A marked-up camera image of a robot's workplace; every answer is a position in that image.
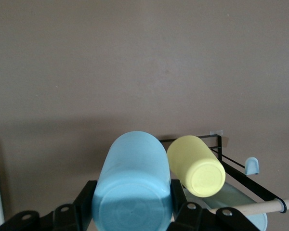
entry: blue cup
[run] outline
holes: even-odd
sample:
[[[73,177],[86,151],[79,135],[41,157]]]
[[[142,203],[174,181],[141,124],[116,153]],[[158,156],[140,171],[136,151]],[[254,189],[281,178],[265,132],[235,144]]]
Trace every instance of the blue cup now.
[[[99,231],[164,231],[172,215],[170,170],[161,143],[142,131],[112,144],[92,199]]]

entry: yellow plastic tumbler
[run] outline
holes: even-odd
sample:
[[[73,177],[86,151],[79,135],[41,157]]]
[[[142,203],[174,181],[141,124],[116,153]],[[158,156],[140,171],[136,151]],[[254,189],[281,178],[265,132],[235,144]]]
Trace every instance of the yellow plastic tumbler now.
[[[216,194],[225,183],[225,169],[202,139],[182,136],[169,146],[171,171],[190,193],[198,197]]]

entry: wall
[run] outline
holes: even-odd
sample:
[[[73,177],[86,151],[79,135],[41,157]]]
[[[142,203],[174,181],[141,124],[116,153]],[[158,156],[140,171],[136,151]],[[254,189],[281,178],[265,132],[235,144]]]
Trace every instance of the wall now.
[[[289,198],[289,0],[0,0],[5,218],[72,201],[124,132],[220,129]]]

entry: black metal rack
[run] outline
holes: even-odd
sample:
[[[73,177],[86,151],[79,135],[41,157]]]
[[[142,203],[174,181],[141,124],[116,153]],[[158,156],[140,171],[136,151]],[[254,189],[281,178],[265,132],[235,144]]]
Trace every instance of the black metal rack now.
[[[283,211],[286,203],[278,196],[257,184],[245,174],[223,161],[223,157],[244,167],[222,153],[222,137],[219,135],[199,136],[201,139],[215,138],[217,145],[209,147],[218,156],[226,173],[265,201],[279,200]],[[160,140],[161,143],[176,139]],[[92,219],[91,202],[97,181],[90,180],[72,204],[57,207],[49,214],[39,217],[36,211],[23,211],[14,215],[0,226],[0,231],[86,231]],[[175,221],[167,231],[258,231],[238,210],[227,207],[217,210],[216,215],[200,205],[188,202],[179,180],[171,180],[171,196]]]

